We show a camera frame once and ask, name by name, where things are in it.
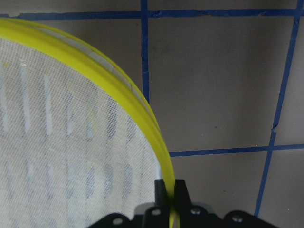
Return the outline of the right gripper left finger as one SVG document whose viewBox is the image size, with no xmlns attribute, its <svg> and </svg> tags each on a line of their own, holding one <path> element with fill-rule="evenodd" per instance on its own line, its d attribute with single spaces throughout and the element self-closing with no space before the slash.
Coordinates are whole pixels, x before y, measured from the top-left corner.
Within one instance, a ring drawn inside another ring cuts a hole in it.
<svg viewBox="0 0 304 228">
<path fill-rule="evenodd" d="M 170 209 L 171 202 L 163 179 L 156 179 L 154 181 L 154 199 L 154 205 L 156 207 L 166 207 Z"/>
</svg>

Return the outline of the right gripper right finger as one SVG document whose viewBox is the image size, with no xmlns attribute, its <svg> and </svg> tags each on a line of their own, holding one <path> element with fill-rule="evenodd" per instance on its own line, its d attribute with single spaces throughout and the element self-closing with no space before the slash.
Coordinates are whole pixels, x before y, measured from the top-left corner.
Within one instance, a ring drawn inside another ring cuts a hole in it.
<svg viewBox="0 0 304 228">
<path fill-rule="evenodd" d="M 185 180 L 175 180 L 174 206 L 176 210 L 190 210 L 192 206 Z"/>
</svg>

